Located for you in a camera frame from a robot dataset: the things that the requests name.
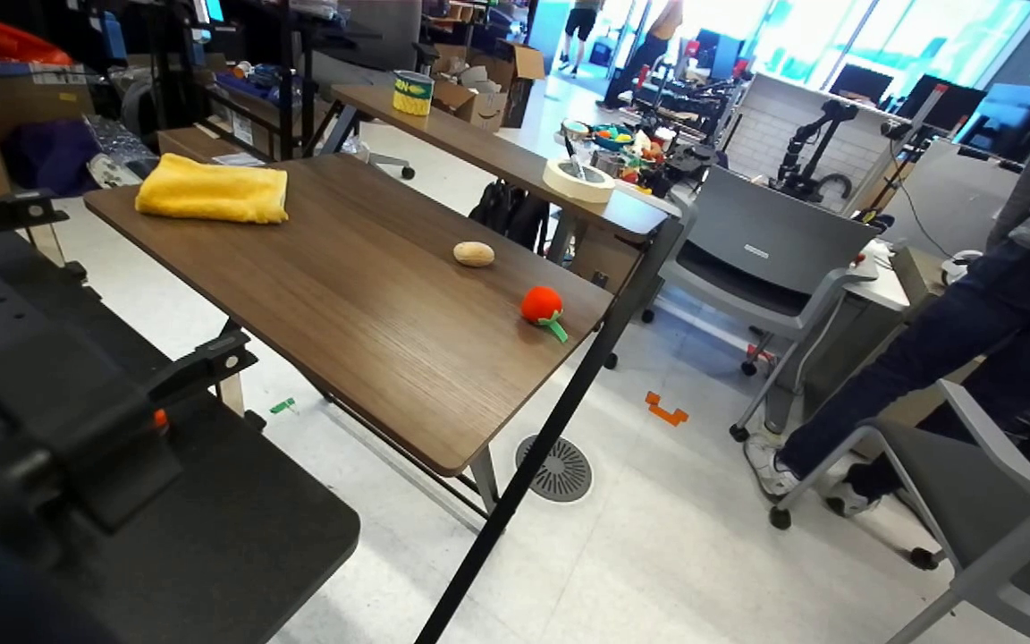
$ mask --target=gray chair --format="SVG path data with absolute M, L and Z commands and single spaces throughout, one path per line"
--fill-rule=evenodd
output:
M 961 602 L 1030 637 L 1030 464 L 964 387 L 939 386 L 976 444 L 866 420 L 769 510 L 769 521 L 788 529 L 797 499 L 864 437 L 879 436 L 957 571 L 949 589 L 888 644 L 915 641 Z
M 794 200 L 772 189 L 711 168 L 694 203 L 679 204 L 686 229 L 659 277 L 722 313 L 764 331 L 753 360 L 772 338 L 788 339 L 769 379 L 730 428 L 745 441 L 745 425 L 793 355 L 854 281 L 876 280 L 867 268 L 851 269 L 876 228 Z
M 356 40 L 359 48 L 354 49 L 352 60 L 359 64 L 312 52 L 312 80 L 319 86 L 320 97 L 332 101 L 332 87 L 335 84 L 391 87 L 396 82 L 391 70 L 416 69 L 414 44 L 423 20 L 423 0 L 341 0 L 340 5 L 341 8 L 351 9 L 352 22 L 375 31 L 380 37 L 360 37 Z M 408 160 L 373 152 L 369 156 L 369 163 L 400 166 L 406 179 L 416 174 Z

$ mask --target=white sneaker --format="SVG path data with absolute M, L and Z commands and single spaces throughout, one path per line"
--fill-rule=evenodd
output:
M 801 480 L 797 479 L 792 470 L 778 464 L 777 452 L 781 447 L 769 443 L 766 437 L 761 435 L 749 437 L 743 449 L 745 460 L 753 468 L 757 482 L 761 485 L 761 493 L 769 500 L 780 501 L 786 494 L 793 492 L 794 486 L 800 484 Z
M 853 489 L 853 485 L 842 479 L 842 482 L 834 484 L 825 495 L 825 505 L 828 505 L 829 509 L 838 516 L 849 518 L 877 508 L 880 505 L 880 499 L 869 501 L 869 498 L 857 494 Z

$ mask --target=shorts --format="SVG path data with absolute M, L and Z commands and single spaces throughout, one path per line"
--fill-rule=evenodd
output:
M 566 35 L 575 36 L 579 32 L 579 40 L 585 42 L 593 31 L 593 24 L 598 20 L 596 9 L 572 9 L 572 15 L 566 19 Z

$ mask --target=yellow towel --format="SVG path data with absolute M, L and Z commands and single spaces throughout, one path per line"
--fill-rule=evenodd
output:
M 134 207 L 182 219 L 281 224 L 288 221 L 287 184 L 288 173 L 282 170 L 205 165 L 165 154 L 146 176 Z

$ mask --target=person walking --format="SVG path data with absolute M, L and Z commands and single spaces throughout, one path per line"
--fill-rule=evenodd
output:
M 586 41 L 593 31 L 593 24 L 598 21 L 598 11 L 602 11 L 602 4 L 606 0 L 575 0 L 575 7 L 572 8 L 572 15 L 566 19 L 566 37 L 563 41 L 563 53 L 559 57 L 559 62 L 563 63 L 563 71 L 566 71 L 568 63 L 572 62 L 572 47 L 575 44 L 575 34 L 579 37 L 579 55 L 575 59 L 575 66 L 572 68 L 572 76 L 580 74 L 580 65 L 586 57 Z
M 949 286 L 874 363 L 837 392 L 781 448 L 752 437 L 745 456 L 762 492 L 780 498 L 812 473 L 859 421 L 908 392 L 935 383 L 986 355 L 964 386 L 1000 428 L 1030 409 L 1030 160 L 990 233 L 989 251 Z M 919 428 L 972 442 L 948 404 Z M 887 456 L 853 465 L 826 495 L 843 517 L 874 508 L 900 488 Z
M 621 98 L 618 98 L 619 94 L 630 89 L 643 66 L 653 65 L 658 57 L 666 54 L 670 49 L 670 39 L 675 37 L 680 26 L 682 26 L 682 0 L 666 0 L 666 7 L 662 9 L 661 13 L 658 13 L 654 24 L 650 25 L 646 40 L 642 41 L 642 46 L 626 62 L 621 76 L 610 81 L 606 97 L 602 101 L 595 102 L 598 109 L 617 111 L 626 104 L 622 102 Z

